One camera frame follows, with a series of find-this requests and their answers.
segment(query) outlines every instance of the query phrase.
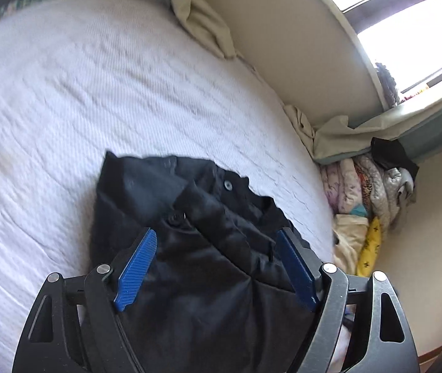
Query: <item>black clothing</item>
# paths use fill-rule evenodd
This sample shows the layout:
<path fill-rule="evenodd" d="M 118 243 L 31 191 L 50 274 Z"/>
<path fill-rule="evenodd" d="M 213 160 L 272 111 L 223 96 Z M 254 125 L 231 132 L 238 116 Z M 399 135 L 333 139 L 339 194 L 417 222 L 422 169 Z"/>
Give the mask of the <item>black clothing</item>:
<path fill-rule="evenodd" d="M 405 168 L 412 179 L 416 179 L 419 167 L 407 157 L 404 147 L 398 140 L 383 140 L 373 137 L 371 155 L 375 163 L 384 169 Z"/>
<path fill-rule="evenodd" d="M 120 317 L 145 372 L 285 372 L 313 314 L 275 249 L 281 228 L 300 234 L 274 200 L 210 160 L 107 153 L 93 266 L 110 263 L 142 227 L 156 231 L 157 253 Z"/>

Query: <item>button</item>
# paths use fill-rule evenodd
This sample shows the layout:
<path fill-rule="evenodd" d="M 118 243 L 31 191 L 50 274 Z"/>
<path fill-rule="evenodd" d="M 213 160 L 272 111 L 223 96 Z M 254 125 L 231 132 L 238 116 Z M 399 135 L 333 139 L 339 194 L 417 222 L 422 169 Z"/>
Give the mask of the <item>button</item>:
<path fill-rule="evenodd" d="M 173 227 L 179 227 L 186 219 L 186 215 L 183 212 L 174 212 L 167 218 L 168 223 Z"/>

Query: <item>folded blanket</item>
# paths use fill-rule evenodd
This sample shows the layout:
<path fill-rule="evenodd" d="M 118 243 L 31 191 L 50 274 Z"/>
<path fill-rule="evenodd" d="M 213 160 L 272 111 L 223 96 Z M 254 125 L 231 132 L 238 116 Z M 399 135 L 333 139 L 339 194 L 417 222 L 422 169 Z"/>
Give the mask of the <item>folded blanket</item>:
<path fill-rule="evenodd" d="M 352 159 L 343 159 L 339 163 L 340 186 L 338 191 L 338 212 L 350 214 L 362 205 L 361 181 L 353 166 Z"/>
<path fill-rule="evenodd" d="M 338 213 L 338 195 L 339 195 L 339 168 L 338 163 L 323 165 L 321 167 L 321 179 L 323 180 L 324 193 L 328 199 L 333 213 Z"/>
<path fill-rule="evenodd" d="M 353 160 L 359 165 L 371 181 L 371 205 L 373 213 L 378 217 L 382 233 L 385 235 L 388 226 L 390 225 L 390 209 L 381 174 L 373 160 L 368 155 L 358 155 L 357 157 L 354 157 Z"/>
<path fill-rule="evenodd" d="M 362 204 L 364 205 L 364 210 L 366 210 L 367 217 L 370 218 L 372 215 L 371 192 L 373 190 L 373 185 L 361 167 L 359 167 L 357 164 L 354 164 L 354 166 L 356 167 L 357 175 L 361 181 Z"/>

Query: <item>yellow fabric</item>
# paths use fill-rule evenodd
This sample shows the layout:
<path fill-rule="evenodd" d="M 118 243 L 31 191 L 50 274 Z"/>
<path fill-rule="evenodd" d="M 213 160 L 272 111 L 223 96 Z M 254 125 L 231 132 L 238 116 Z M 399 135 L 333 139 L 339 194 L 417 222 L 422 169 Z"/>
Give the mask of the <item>yellow fabric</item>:
<path fill-rule="evenodd" d="M 174 14 L 183 27 L 220 58 L 236 57 L 231 32 L 205 0 L 171 0 Z"/>
<path fill-rule="evenodd" d="M 366 234 L 366 241 L 359 254 L 356 275 L 369 278 L 374 271 L 374 264 L 381 247 L 381 226 L 378 217 L 375 217 Z"/>

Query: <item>metal screw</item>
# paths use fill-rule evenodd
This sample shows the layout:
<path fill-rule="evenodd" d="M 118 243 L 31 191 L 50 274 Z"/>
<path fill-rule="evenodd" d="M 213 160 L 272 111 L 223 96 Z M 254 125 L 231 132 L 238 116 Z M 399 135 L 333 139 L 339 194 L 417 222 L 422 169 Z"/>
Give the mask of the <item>metal screw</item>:
<path fill-rule="evenodd" d="M 46 280 L 48 280 L 50 283 L 54 283 L 59 280 L 59 274 L 54 272 L 50 274 Z"/>
<path fill-rule="evenodd" d="M 373 276 L 376 280 L 379 280 L 380 282 L 386 281 L 386 275 L 380 270 L 376 270 Z"/>
<path fill-rule="evenodd" d="M 324 264 L 323 269 L 329 274 L 334 274 L 337 271 L 337 267 L 333 264 Z"/>
<path fill-rule="evenodd" d="M 108 266 L 107 264 L 101 264 L 97 268 L 97 272 L 102 275 L 106 274 L 109 270 L 111 270 L 111 267 Z"/>

